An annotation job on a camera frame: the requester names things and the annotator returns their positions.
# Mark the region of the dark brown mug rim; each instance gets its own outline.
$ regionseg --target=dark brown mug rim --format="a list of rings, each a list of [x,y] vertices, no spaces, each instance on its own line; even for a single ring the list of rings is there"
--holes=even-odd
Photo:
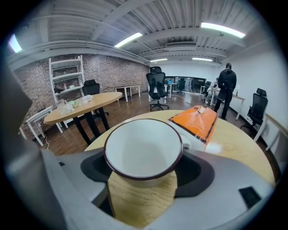
[[[164,170],[163,172],[161,172],[160,174],[156,174],[156,175],[153,175],[153,176],[149,176],[149,177],[133,177],[133,176],[129,176],[129,175],[126,175],[120,171],[118,171],[108,160],[107,156],[106,156],[106,144],[107,144],[107,141],[109,139],[109,137],[111,136],[111,134],[116,130],[118,129],[119,127],[121,127],[122,125],[124,124],[127,124],[127,123],[130,123],[130,122],[133,122],[133,121],[136,121],[136,120],[155,120],[155,121],[159,121],[159,122],[162,122],[168,126],[170,126],[175,132],[176,134],[178,135],[178,138],[180,140],[180,144],[181,144],[181,148],[180,148],[180,151],[179,151],[179,154],[176,158],[176,160],[166,169]],[[157,119],[152,119],[152,118],[145,118],[145,119],[136,119],[136,120],[131,120],[131,121],[128,121],[128,122],[125,122],[121,125],[119,125],[117,128],[115,128],[107,137],[106,141],[105,141],[105,144],[104,144],[104,158],[105,158],[105,161],[106,161],[106,164],[109,166],[109,168],[111,168],[112,171],[114,171],[115,173],[117,173],[119,176],[121,177],[125,177],[125,178],[128,178],[128,179],[131,179],[131,180],[135,180],[135,181],[148,181],[148,180],[153,180],[153,179],[157,179],[157,178],[160,178],[170,172],[173,171],[174,167],[177,165],[177,163],[179,162],[179,160],[181,159],[182,157],[182,153],[183,153],[183,142],[182,142],[182,139],[180,137],[180,134],[176,131],[175,128],[173,128],[171,125],[167,124],[166,122],[164,121],[161,121],[161,120],[157,120]]]

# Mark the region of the fluorescent light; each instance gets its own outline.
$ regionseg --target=fluorescent light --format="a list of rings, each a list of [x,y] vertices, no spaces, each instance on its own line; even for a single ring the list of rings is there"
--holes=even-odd
[[[194,57],[192,58],[192,60],[198,60],[198,61],[207,61],[207,62],[212,62],[212,59],[206,59],[206,58],[198,58],[198,57]]]
[[[158,61],[167,61],[167,58],[162,58],[162,59],[157,59],[157,60],[152,60],[150,62],[158,62]]]
[[[115,45],[114,47],[119,48],[120,46],[122,46],[122,45],[126,44],[127,42],[130,42],[130,41],[132,41],[132,40],[134,40],[135,38],[138,38],[138,37],[140,37],[140,36],[142,36],[142,34],[136,33],[136,34],[130,36],[129,38],[126,38],[126,39],[123,40],[122,42],[119,42],[119,43],[118,43],[117,45]]]
[[[11,48],[15,51],[15,53],[18,53],[19,51],[21,51],[21,47],[15,37],[15,34],[12,35],[12,37],[9,40],[9,45],[11,46]]]
[[[228,28],[228,27],[224,27],[224,26],[220,26],[220,25],[216,25],[216,24],[212,24],[212,23],[207,23],[207,22],[202,22],[201,27],[226,32],[226,33],[232,34],[234,36],[237,36],[239,38],[243,38],[246,35],[244,33],[237,31],[237,30],[233,30],[233,29]]]

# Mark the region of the chair headrest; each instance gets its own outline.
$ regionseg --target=chair headrest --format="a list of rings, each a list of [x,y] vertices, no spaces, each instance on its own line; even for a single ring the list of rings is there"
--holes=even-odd
[[[88,81],[85,81],[84,82],[84,86],[92,86],[92,85],[96,85],[96,81],[93,79],[93,80],[88,80]]]
[[[159,73],[159,72],[162,72],[162,69],[159,66],[153,66],[153,67],[150,67],[150,72]]]
[[[260,94],[260,96],[264,96],[264,97],[267,96],[266,91],[260,88],[257,89],[256,93]]]

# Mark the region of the person wearing white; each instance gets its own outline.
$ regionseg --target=person wearing white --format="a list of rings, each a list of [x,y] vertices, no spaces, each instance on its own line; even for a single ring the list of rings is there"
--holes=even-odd
[[[216,78],[216,81],[212,81],[210,87],[207,90],[207,98],[205,99],[205,103],[208,104],[208,100],[211,99],[212,97],[212,88],[213,89],[219,89],[218,88],[218,78]],[[212,105],[216,104],[216,100],[217,100],[217,96],[218,96],[218,92],[214,92],[214,97],[213,97],[213,102]]]

